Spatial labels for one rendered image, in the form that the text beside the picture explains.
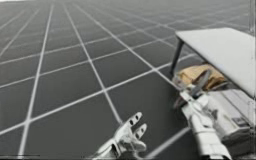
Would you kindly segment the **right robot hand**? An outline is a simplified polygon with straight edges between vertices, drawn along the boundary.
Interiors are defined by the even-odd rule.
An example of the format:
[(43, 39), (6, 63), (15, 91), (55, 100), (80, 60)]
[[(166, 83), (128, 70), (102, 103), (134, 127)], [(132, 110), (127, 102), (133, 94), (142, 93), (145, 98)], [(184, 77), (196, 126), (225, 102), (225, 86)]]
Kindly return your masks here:
[(180, 96), (187, 101), (187, 103), (181, 107), (181, 111), (187, 120), (189, 120), (193, 115), (202, 117), (206, 116), (204, 108), (208, 103), (208, 99), (201, 91), (194, 98), (189, 96), (185, 91), (181, 91)]

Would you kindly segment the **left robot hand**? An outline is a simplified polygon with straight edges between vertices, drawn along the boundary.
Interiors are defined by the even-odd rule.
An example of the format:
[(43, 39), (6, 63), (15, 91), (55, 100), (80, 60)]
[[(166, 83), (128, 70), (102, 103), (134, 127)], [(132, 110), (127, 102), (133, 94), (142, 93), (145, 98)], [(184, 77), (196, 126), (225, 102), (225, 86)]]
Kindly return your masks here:
[(117, 144), (121, 153), (125, 152), (143, 152), (147, 145), (141, 140), (147, 131), (147, 124), (144, 123), (135, 130), (132, 128), (139, 123), (143, 114), (137, 112), (128, 118), (115, 132), (114, 142)]

